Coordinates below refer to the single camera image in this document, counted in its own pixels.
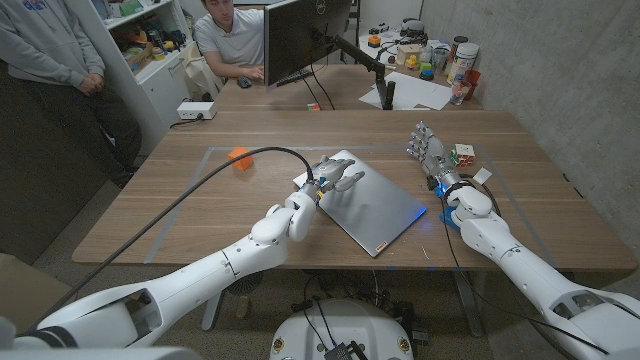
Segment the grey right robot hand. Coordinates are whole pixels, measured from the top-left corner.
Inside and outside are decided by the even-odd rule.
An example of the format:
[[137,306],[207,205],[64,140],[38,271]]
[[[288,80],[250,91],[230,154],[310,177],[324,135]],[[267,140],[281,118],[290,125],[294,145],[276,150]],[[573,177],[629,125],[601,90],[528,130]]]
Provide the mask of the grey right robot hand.
[[442,142],[423,122],[416,125],[411,133],[407,152],[416,157],[428,176],[438,183],[437,188],[444,194],[451,186],[462,181],[454,170],[451,160],[445,154]]

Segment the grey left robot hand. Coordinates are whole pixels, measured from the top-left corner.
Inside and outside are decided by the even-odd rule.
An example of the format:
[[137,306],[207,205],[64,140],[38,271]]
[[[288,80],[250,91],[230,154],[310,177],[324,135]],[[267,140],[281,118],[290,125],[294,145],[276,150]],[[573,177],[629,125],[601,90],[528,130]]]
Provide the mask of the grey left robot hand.
[[323,155],[321,161],[312,168],[313,179],[307,180],[300,188],[300,192],[318,202],[331,191],[347,191],[365,176],[364,171],[352,176],[344,175],[344,171],[354,163],[353,159],[330,159]]

